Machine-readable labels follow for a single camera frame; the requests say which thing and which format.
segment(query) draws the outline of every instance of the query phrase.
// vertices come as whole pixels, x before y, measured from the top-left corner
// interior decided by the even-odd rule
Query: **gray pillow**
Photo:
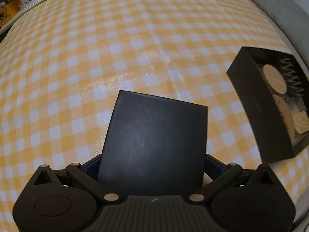
[[[309,67],[309,15],[293,0],[252,0],[287,35]]]

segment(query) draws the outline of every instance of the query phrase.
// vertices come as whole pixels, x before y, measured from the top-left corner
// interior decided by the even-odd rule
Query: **logo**
[[[0,11],[0,21],[5,21],[7,19],[7,12],[5,10]]]
[[[157,201],[159,201],[159,199],[156,198],[156,197],[154,197],[154,198],[152,198],[150,201],[152,201],[152,202],[157,202]]]

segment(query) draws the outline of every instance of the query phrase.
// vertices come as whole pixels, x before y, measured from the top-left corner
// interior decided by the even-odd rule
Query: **triangular cutout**
[[[37,180],[35,181],[34,185],[41,185],[52,182],[45,170],[42,170],[39,174]]]
[[[263,174],[260,178],[260,183],[271,184],[271,185],[274,184],[272,178],[270,177],[270,175],[268,174],[267,171],[263,172]]]

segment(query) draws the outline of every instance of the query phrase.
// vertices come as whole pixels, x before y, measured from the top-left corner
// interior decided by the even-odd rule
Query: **circular cap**
[[[49,183],[27,190],[21,193],[12,212],[21,231],[80,231],[97,213],[93,196],[78,188]]]
[[[35,204],[36,211],[43,216],[61,215],[67,212],[70,207],[71,201],[59,195],[44,197]]]
[[[190,201],[199,202],[204,200],[204,196],[202,194],[192,194],[189,196]]]
[[[281,73],[275,67],[264,65],[263,73],[273,90],[280,94],[285,94],[287,92],[286,82]]]
[[[109,194],[104,195],[104,199],[107,201],[117,201],[119,199],[119,195],[114,194],[114,193],[109,193]]]
[[[288,231],[295,207],[283,187],[271,184],[223,190],[211,203],[219,224],[234,232]]]
[[[237,202],[239,210],[250,216],[266,215],[273,210],[273,203],[263,196],[244,196]]]

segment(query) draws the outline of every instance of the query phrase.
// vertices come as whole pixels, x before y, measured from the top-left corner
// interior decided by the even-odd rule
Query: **open black box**
[[[261,67],[264,64],[279,67],[279,59],[289,58],[296,71],[309,109],[309,82],[294,56],[274,50],[242,47],[227,71],[250,121],[263,163],[289,159],[309,144],[309,131],[295,143],[291,142],[281,113],[272,96]]]

